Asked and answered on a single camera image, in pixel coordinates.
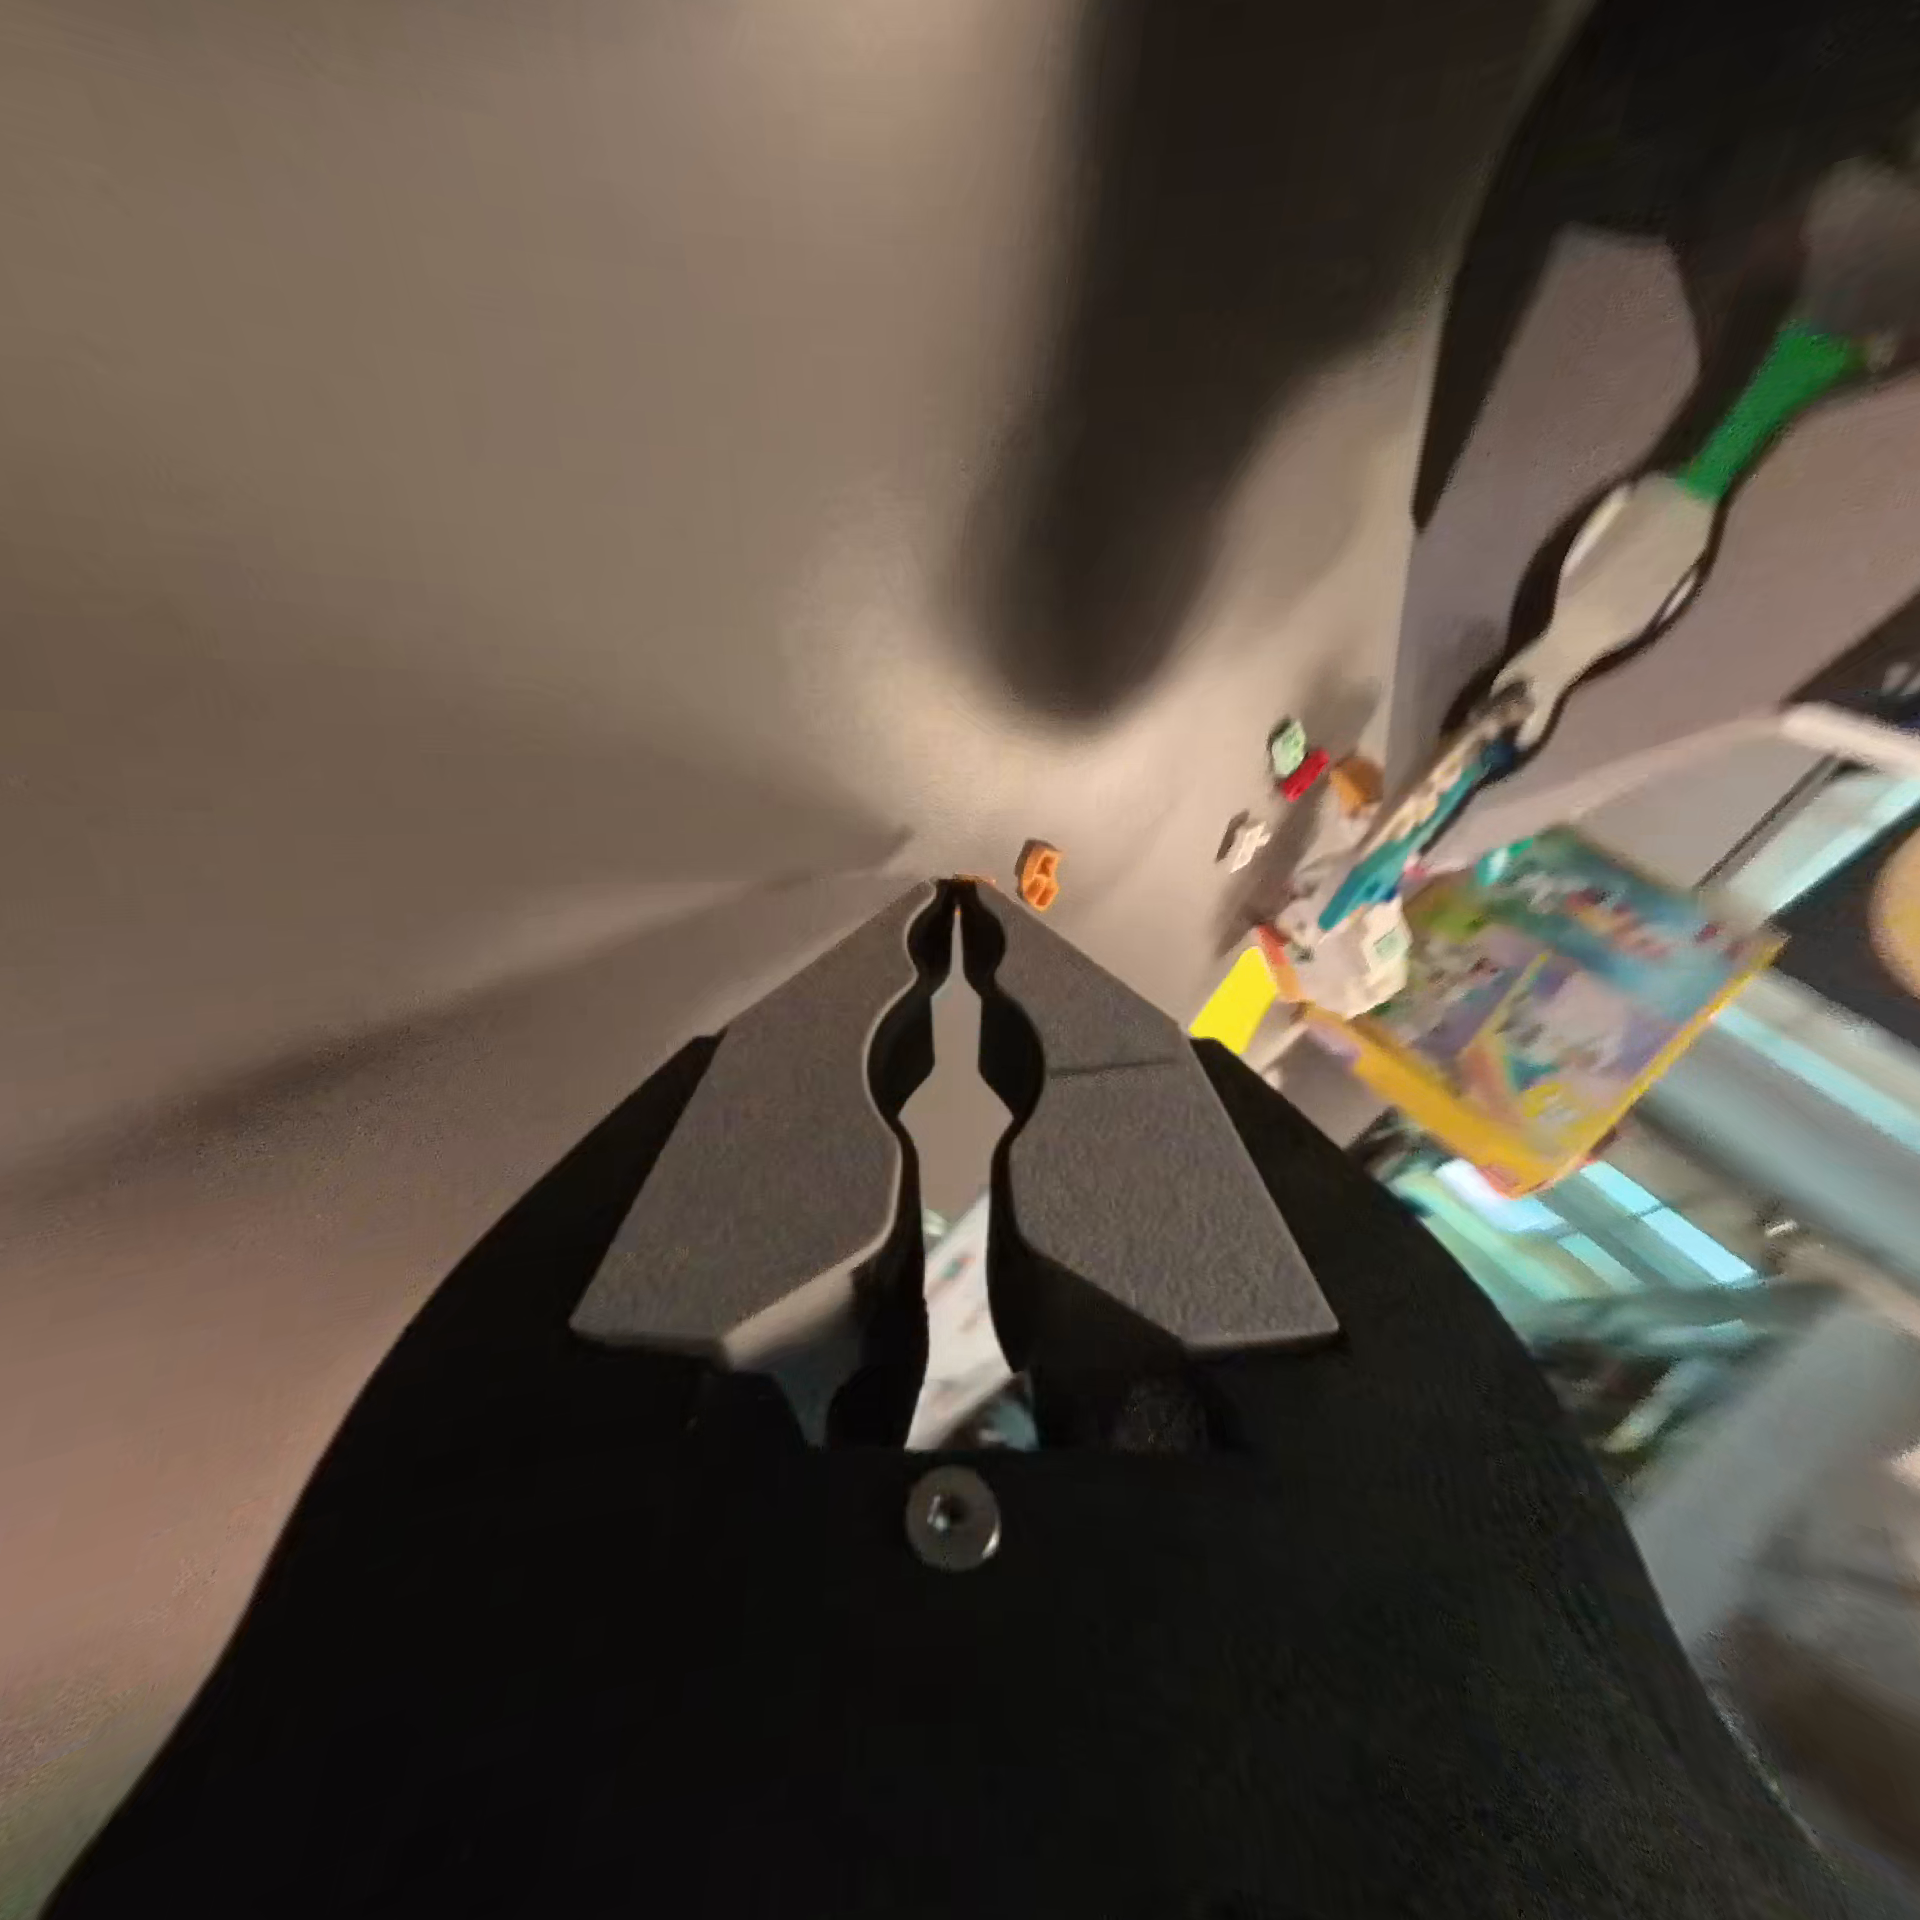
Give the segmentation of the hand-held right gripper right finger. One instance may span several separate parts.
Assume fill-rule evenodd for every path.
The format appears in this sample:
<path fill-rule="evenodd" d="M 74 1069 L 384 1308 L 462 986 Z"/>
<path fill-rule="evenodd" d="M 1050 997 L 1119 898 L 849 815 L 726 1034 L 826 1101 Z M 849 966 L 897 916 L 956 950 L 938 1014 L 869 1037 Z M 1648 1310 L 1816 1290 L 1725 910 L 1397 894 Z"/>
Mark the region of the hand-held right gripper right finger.
<path fill-rule="evenodd" d="M 1336 1338 L 1325 1290 L 1182 1025 L 961 880 L 991 1151 L 986 1289 L 1041 1445 L 1206 1445 L 1222 1360 Z"/>

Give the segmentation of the yellow paper note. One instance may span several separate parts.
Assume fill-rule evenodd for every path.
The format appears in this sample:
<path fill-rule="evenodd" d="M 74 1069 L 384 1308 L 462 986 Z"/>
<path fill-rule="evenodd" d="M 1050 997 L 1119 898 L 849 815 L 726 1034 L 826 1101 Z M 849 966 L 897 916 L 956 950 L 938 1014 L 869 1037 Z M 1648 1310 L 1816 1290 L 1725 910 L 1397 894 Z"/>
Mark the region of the yellow paper note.
<path fill-rule="evenodd" d="M 1188 1022 L 1186 1034 L 1221 1044 L 1241 1058 L 1256 1040 L 1264 1018 L 1269 1018 L 1277 1000 L 1280 986 L 1262 948 L 1242 946 Z"/>

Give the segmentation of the white brick animal model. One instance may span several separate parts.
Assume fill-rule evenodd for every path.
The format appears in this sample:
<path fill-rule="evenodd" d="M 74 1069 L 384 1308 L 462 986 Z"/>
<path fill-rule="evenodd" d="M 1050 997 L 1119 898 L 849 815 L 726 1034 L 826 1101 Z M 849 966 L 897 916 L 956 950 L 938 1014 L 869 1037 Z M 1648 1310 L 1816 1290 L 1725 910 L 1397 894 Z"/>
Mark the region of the white brick animal model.
<path fill-rule="evenodd" d="M 1280 910 L 1255 921 L 1255 950 L 1284 1005 L 1351 1022 L 1406 985 L 1406 854 L 1388 853 L 1376 869 L 1361 857 L 1368 837 L 1359 818 L 1324 823 L 1287 878 Z"/>

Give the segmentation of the round white brick plate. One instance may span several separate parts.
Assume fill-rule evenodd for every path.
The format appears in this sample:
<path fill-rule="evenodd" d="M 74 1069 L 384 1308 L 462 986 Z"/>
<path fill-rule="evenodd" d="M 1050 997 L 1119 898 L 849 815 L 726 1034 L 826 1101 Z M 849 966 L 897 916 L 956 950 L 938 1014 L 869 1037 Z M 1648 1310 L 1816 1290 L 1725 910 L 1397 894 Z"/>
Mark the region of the round white brick plate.
<path fill-rule="evenodd" d="M 1398 854 L 1406 866 L 1418 864 L 1434 848 L 1484 786 L 1510 773 L 1530 711 L 1529 682 L 1508 680 L 1487 693 L 1429 756 L 1409 778 L 1397 813 Z"/>

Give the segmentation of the yellow toy set box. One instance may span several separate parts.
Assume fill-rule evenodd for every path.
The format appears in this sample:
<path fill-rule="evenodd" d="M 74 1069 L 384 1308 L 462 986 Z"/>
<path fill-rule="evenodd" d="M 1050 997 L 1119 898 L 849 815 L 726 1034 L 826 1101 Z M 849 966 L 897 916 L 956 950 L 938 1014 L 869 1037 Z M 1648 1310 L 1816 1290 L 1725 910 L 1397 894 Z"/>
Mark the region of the yellow toy set box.
<path fill-rule="evenodd" d="M 1762 976 L 1785 937 L 1559 824 L 1423 881 L 1406 973 L 1319 1040 L 1504 1194 L 1597 1158 L 1620 1119 Z"/>

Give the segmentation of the open instruction booklet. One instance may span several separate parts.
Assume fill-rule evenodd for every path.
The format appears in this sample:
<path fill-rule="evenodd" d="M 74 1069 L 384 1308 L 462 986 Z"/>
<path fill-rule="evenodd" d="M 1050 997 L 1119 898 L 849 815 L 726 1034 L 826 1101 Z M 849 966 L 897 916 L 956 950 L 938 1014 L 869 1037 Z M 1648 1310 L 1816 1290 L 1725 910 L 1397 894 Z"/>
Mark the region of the open instruction booklet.
<path fill-rule="evenodd" d="M 932 1214 L 922 1223 L 929 1228 L 922 1249 L 927 1364 L 904 1447 L 916 1453 L 1031 1450 L 1040 1441 L 1033 1408 L 991 1321 L 991 1197 L 982 1190 L 941 1228 Z"/>

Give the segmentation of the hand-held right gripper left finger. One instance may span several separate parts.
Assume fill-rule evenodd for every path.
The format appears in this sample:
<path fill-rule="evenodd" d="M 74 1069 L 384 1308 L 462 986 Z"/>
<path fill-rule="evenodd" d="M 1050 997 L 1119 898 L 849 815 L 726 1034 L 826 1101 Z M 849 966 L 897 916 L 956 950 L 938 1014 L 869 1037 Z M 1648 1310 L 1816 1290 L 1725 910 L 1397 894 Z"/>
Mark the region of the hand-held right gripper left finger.
<path fill-rule="evenodd" d="M 813 1445 L 901 1441 L 927 1356 L 903 1110 L 951 960 L 952 888 L 920 880 L 735 1014 L 570 1330 L 766 1377 Z"/>

